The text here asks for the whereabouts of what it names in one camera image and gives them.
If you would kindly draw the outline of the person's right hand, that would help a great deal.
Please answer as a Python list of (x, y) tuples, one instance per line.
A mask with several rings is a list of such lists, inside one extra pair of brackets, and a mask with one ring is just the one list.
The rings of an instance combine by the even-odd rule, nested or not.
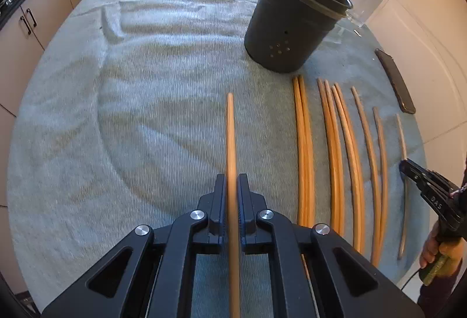
[(436, 240), (437, 235), (438, 222), (433, 225), (427, 240), (424, 242), (424, 246), (419, 257), (419, 266), (421, 269), (424, 269), (428, 264), (435, 262), (435, 257), (438, 254), (442, 254), (447, 257), (447, 261), (438, 271), (438, 276), (441, 278), (447, 278), (457, 271), (457, 268), (463, 258), (465, 241), (461, 238), (456, 241), (438, 243)]

